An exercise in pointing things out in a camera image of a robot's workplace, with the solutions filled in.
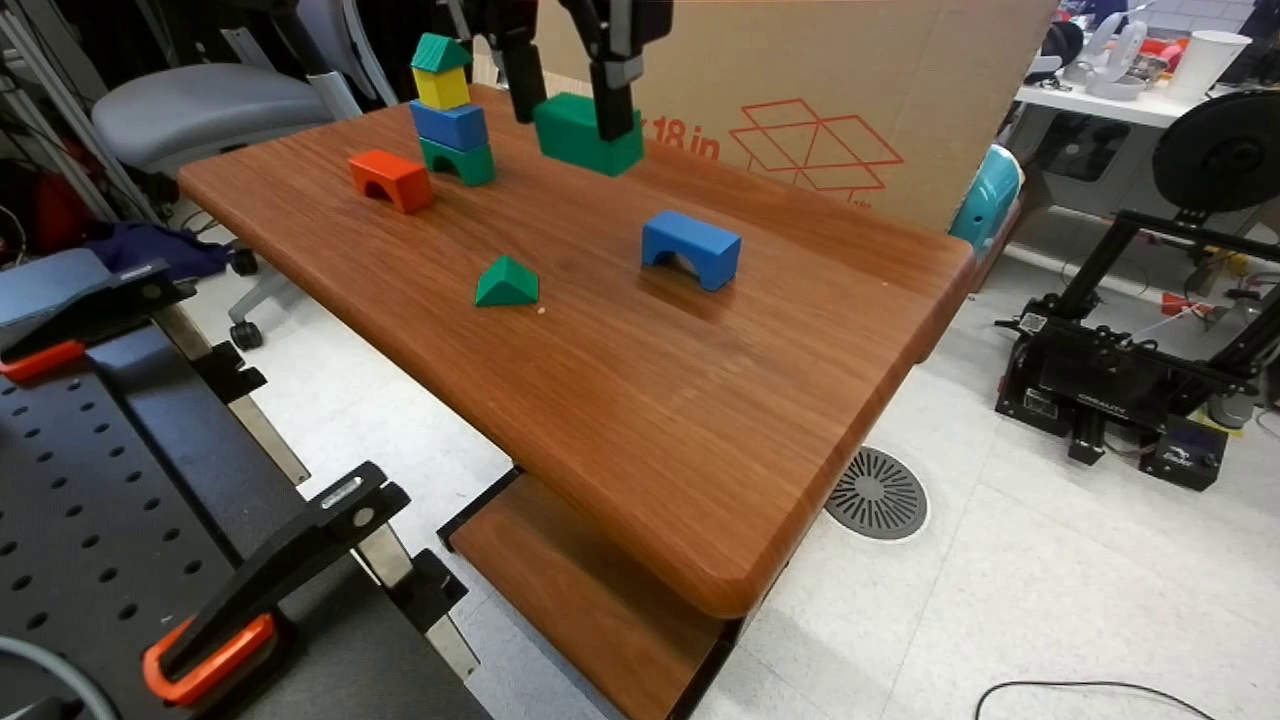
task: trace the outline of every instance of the yellow block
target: yellow block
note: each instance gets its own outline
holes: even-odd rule
[[[451,67],[451,72],[413,72],[417,84],[417,98],[422,98],[437,111],[451,111],[461,102],[472,102],[472,88],[466,88],[466,72]]]

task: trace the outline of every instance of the table top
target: table top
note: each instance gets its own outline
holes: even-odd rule
[[[348,179],[352,150],[417,157],[406,106],[188,164],[180,186],[668,587],[745,616],[960,308],[967,248],[668,147],[615,179],[568,168],[502,94],[477,98],[498,179],[437,179],[417,217]],[[745,237],[724,292],[640,268],[663,207]],[[534,308],[472,308],[494,255],[538,277]]]
[[[1080,84],[1065,88],[1031,88],[1023,84],[1016,90],[1020,102],[1041,102],[1054,111],[1077,111],[1077,116],[1101,116],[1101,119],[1119,119],[1119,122],[1142,122],[1142,129],[1169,129],[1181,119],[1193,102],[1181,102],[1162,90],[1141,90],[1134,98],[1106,98],[1106,94],[1088,94]]]

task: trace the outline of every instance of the blue arch block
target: blue arch block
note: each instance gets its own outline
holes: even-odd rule
[[[739,237],[683,213],[658,213],[645,225],[640,265],[650,268],[668,255],[687,258],[697,282],[715,292],[737,277]]]
[[[451,111],[437,111],[418,98],[406,98],[413,129],[418,141],[454,147],[454,150],[484,150],[487,147],[487,129],[480,102],[461,102]]]

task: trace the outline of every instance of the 3d printer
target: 3d printer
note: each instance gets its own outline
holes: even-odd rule
[[[1186,415],[1210,395],[1241,395],[1276,363],[1280,289],[1256,294],[1251,318],[1206,358],[1169,354],[1105,322],[1088,328],[1085,316],[1141,230],[1181,243],[1195,265],[1227,253],[1280,265],[1276,243],[1204,226],[1210,213],[1280,194],[1280,90],[1231,90],[1193,106],[1161,137],[1152,168],[1157,186],[1181,207],[1175,218],[1119,213],[1058,294],[1041,294],[1004,322],[1016,344],[997,408],[1068,437],[1068,451],[1085,465],[1105,455],[1105,431],[1119,425],[1134,431],[1146,476],[1206,487],[1227,437]]]

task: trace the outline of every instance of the red arch block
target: red arch block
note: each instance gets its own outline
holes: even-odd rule
[[[386,194],[401,213],[418,213],[433,203],[429,168],[391,150],[355,150],[352,184],[361,194]]]

